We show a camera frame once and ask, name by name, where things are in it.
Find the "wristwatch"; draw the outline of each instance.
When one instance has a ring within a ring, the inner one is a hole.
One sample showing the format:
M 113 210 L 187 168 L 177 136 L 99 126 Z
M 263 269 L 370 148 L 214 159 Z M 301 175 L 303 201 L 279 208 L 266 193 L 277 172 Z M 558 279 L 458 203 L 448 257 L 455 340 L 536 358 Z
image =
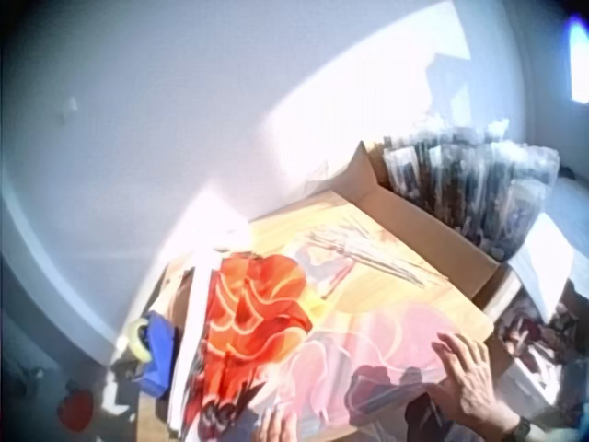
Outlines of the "wristwatch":
M 530 432 L 530 421 L 524 417 L 519 418 L 519 423 L 514 430 L 501 439 L 501 442 L 525 442 L 525 438 Z

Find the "cardboard box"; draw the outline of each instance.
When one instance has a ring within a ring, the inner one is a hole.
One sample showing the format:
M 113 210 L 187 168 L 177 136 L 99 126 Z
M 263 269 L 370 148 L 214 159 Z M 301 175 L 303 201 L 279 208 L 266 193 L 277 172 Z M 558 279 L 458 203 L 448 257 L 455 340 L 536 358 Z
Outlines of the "cardboard box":
M 521 287 L 517 277 L 455 230 L 386 189 L 382 175 L 387 172 L 379 158 L 384 164 L 382 153 L 376 150 L 370 157 L 360 144 L 330 188 L 414 249 L 496 320 Z

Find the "white wall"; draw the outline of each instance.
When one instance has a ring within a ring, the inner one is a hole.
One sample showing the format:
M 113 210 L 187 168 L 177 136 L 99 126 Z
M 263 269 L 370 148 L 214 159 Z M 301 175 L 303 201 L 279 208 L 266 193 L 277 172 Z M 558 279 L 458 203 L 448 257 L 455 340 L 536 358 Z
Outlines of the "white wall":
M 426 111 L 525 135 L 499 0 L 53 0 L 3 65 L 3 253 L 100 362 L 197 226 L 301 198 L 363 137 Z
M 548 1 L 505 1 L 524 65 L 528 139 L 589 178 L 589 106 L 571 100 L 568 17 Z

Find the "wrist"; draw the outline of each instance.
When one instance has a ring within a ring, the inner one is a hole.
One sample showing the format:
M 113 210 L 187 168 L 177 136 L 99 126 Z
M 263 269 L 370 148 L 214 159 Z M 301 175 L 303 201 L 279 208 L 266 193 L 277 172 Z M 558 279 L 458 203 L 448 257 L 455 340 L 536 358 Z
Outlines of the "wrist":
M 519 424 L 520 417 L 507 405 L 498 402 L 495 408 L 489 413 L 489 418 L 473 428 L 485 440 L 501 441 L 509 435 Z

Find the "blue object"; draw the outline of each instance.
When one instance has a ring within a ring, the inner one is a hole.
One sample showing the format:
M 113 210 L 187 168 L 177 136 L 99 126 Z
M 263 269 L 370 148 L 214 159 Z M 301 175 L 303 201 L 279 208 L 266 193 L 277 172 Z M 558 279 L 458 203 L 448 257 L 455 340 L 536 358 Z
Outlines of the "blue object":
M 137 382 L 141 391 L 160 398 L 169 389 L 171 381 L 175 331 L 172 324 L 154 311 L 150 311 L 146 318 L 149 324 L 142 341 L 151 353 L 151 362 L 144 365 Z

